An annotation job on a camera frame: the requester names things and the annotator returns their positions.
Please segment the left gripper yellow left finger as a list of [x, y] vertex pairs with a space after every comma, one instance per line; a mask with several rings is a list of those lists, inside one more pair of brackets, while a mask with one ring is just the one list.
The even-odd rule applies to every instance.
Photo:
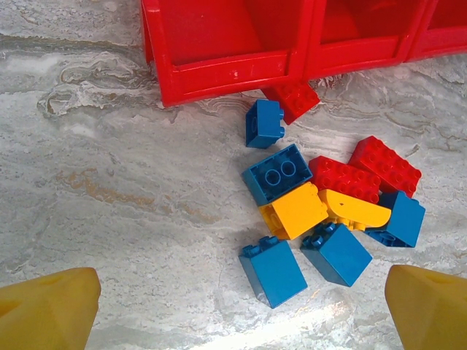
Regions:
[[93, 268], [0, 287], [0, 350], [84, 350], [100, 294]]

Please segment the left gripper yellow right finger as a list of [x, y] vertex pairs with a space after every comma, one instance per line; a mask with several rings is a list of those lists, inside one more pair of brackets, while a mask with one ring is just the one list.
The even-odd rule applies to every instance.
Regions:
[[385, 299], [404, 350], [467, 350], [467, 279], [394, 265]]

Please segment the yellow curved lego brick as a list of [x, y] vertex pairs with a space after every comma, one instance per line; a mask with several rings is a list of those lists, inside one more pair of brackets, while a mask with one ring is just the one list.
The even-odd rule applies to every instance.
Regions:
[[379, 228], [388, 222], [391, 215], [388, 208], [333, 190], [320, 190], [318, 196], [328, 208], [328, 218], [324, 222], [343, 224], [349, 230]]

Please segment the red lego brick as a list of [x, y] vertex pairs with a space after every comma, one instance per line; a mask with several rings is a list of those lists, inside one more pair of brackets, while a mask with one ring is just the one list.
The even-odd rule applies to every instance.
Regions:
[[262, 88], [261, 91], [268, 100], [279, 102], [287, 125], [294, 123], [320, 102], [316, 92], [305, 81], [274, 85]]
[[377, 204], [380, 178], [368, 171], [319, 156], [309, 161], [310, 182], [318, 190], [333, 190], [354, 198]]
[[412, 198], [422, 172], [387, 147], [380, 139], [369, 136], [359, 141], [348, 164], [377, 175], [383, 193], [404, 192]]

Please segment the blue lego brick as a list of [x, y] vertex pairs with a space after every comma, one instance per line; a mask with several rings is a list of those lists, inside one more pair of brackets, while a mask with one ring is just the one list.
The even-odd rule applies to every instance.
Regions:
[[415, 248], [425, 216], [425, 208], [419, 201], [409, 198], [404, 192], [382, 193], [379, 206], [391, 210], [386, 224], [365, 230], [384, 246]]
[[307, 282], [286, 241], [264, 236], [242, 248], [240, 263], [259, 301], [276, 308], [307, 288]]
[[307, 163], [295, 144], [250, 166], [242, 173], [258, 206], [275, 201], [312, 178]]
[[351, 287], [372, 256], [343, 224], [319, 224], [300, 247], [308, 261], [329, 282]]
[[245, 116], [245, 145], [266, 149], [275, 144], [285, 135], [285, 128], [281, 126], [284, 116], [278, 101], [258, 99]]

